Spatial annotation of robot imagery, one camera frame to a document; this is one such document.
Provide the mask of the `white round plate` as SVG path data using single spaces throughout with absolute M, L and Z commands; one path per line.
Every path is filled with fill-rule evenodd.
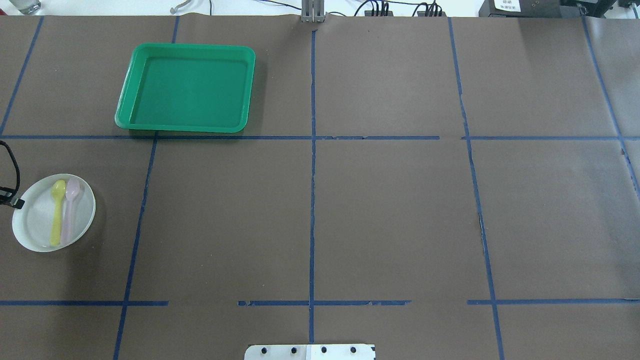
M 50 233 L 54 212 L 51 189 L 57 180 L 66 182 L 77 178 L 81 192 L 75 200 L 71 241 L 67 245 L 51 246 Z M 22 209 L 14 211 L 12 228 L 14 237 L 26 249 L 35 252 L 52 252 L 75 243 L 89 230 L 96 214 L 97 204 L 94 192 L 89 184 L 77 175 L 62 173 L 42 178 L 30 186 L 22 196 L 25 201 Z M 62 201 L 62 218 L 66 212 L 66 199 Z

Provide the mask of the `yellow plastic spoon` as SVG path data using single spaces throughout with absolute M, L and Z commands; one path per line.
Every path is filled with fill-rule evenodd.
M 54 201 L 54 212 L 50 231 L 49 244 L 57 247 L 61 244 L 61 232 L 63 221 L 63 201 L 66 198 L 66 180 L 60 178 L 51 188 L 51 198 Z

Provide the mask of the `pink plastic spoon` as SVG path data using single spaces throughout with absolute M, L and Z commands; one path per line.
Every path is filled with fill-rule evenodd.
M 65 190 L 65 212 L 62 218 L 61 246 L 66 246 L 71 242 L 76 199 L 80 196 L 81 191 L 82 185 L 79 180 L 75 177 L 70 178 L 66 183 Z

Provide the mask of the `green plastic tray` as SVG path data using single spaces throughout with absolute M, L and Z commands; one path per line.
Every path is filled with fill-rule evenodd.
M 126 130 L 242 132 L 256 59 L 240 45 L 142 43 L 132 51 L 114 121 Z

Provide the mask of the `black power strip left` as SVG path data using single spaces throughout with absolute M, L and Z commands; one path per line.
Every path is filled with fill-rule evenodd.
M 362 10 L 362 14 L 369 18 L 391 17 L 393 12 L 390 10 L 390 2 L 387 1 L 368 1 L 371 9 Z

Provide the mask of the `black power strip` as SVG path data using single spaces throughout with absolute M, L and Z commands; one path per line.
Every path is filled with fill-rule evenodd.
M 418 18 L 445 18 L 446 12 L 436 1 L 432 3 L 421 2 L 414 8 L 412 16 Z
M 369 18 L 391 17 L 393 12 L 390 10 L 390 2 L 387 1 L 368 1 L 371 9 L 362 10 L 362 14 Z

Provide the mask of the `brown paper table mat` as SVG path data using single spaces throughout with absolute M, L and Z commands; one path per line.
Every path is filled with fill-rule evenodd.
M 144 43 L 253 50 L 247 126 L 116 125 Z M 637 19 L 3 16 L 1 139 L 96 197 L 1 208 L 3 360 L 639 358 Z

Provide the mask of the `black power strip right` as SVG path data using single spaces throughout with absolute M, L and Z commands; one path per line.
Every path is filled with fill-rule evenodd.
M 436 1 L 432 3 L 421 2 L 414 8 L 412 16 L 418 18 L 445 18 L 446 12 Z

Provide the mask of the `black device box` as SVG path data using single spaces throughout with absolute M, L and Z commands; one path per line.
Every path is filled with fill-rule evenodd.
M 580 18 L 577 6 L 560 0 L 484 0 L 478 9 L 480 18 Z

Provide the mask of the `grey metal bracket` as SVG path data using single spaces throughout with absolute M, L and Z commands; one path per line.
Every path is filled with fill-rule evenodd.
M 301 1 L 302 23 L 324 23 L 326 20 L 326 14 L 324 0 Z

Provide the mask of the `white metal base plate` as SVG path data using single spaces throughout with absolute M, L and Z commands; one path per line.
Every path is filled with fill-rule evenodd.
M 374 344 L 256 344 L 247 347 L 245 360 L 375 360 Z

